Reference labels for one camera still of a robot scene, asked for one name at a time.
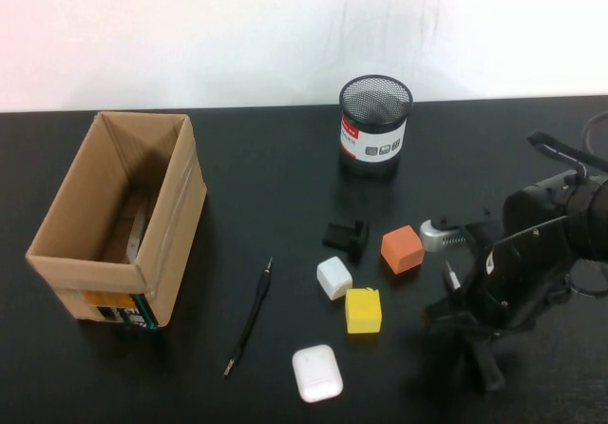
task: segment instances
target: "orange cube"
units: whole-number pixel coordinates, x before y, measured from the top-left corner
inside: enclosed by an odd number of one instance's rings
[[[380,251],[394,274],[401,274],[422,264],[425,258],[425,248],[411,226],[385,234]]]

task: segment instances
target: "silver component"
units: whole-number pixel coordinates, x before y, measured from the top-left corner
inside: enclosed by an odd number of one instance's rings
[[[449,229],[446,231],[436,229],[430,220],[420,225],[420,240],[428,252],[442,251],[450,246],[459,246],[466,242],[461,235],[460,229]]]
[[[460,282],[458,281],[458,276],[456,272],[452,269],[452,266],[449,265],[449,262],[446,261],[446,280],[447,285],[451,288],[452,291],[456,291],[460,288]]]
[[[232,368],[235,365],[235,360],[234,359],[230,359],[230,361],[228,362],[228,365],[226,366],[226,370],[224,370],[224,377],[228,377],[228,375],[230,375],[230,371],[232,370]]]

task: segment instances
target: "black mesh cup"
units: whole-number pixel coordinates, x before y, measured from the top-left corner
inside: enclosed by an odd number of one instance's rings
[[[343,167],[370,176],[394,171],[413,106],[409,89],[391,77],[365,75],[342,88],[340,106]]]

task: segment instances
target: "open cardboard box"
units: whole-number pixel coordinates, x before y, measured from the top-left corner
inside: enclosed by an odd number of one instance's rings
[[[76,318],[165,326],[206,193],[188,116],[100,112],[26,258]]]

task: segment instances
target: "yellow cube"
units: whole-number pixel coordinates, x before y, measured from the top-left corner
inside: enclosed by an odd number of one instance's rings
[[[377,289],[349,289],[346,292],[346,327],[349,334],[380,332],[382,309]]]

